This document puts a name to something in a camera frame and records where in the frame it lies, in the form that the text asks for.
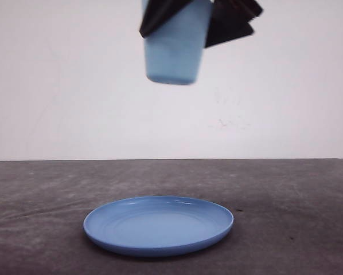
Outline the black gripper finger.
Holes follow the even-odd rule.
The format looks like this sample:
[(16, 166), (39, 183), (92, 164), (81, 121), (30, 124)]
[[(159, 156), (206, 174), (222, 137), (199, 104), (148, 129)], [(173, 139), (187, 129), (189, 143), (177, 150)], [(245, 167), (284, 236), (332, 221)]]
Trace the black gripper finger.
[(150, 0), (143, 13), (139, 33), (148, 37), (164, 23), (189, 5), (192, 0)]

